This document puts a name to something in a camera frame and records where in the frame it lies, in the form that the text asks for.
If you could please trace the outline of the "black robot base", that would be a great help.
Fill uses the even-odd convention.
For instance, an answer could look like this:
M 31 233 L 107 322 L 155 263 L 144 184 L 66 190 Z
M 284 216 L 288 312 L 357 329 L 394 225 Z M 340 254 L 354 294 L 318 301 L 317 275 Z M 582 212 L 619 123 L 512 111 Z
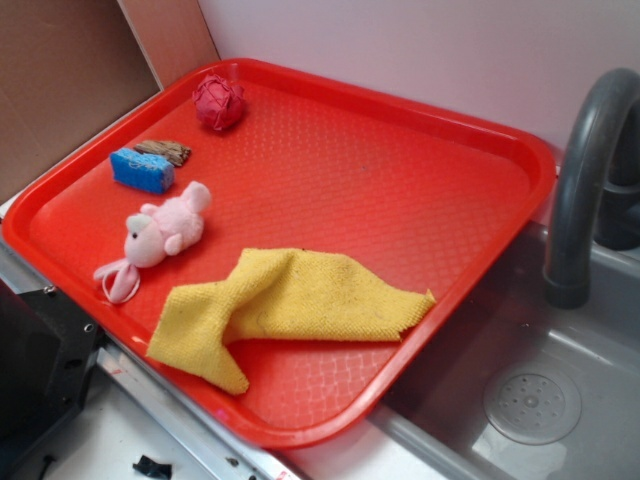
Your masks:
M 84 407 L 100 326 L 57 289 L 1 285 L 1 469 Z

